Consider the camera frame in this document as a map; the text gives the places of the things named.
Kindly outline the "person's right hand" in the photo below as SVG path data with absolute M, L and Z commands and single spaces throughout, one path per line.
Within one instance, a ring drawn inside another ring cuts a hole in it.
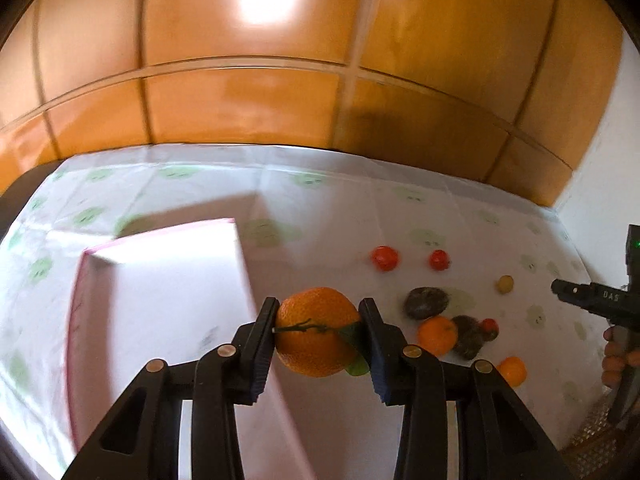
M 604 358 L 602 360 L 602 384 L 608 388 L 615 388 L 622 380 L 626 366 L 638 368 L 640 365 L 640 351 L 638 348 L 626 351 L 618 342 L 614 341 L 614 328 L 609 327 L 604 333 L 606 341 Z

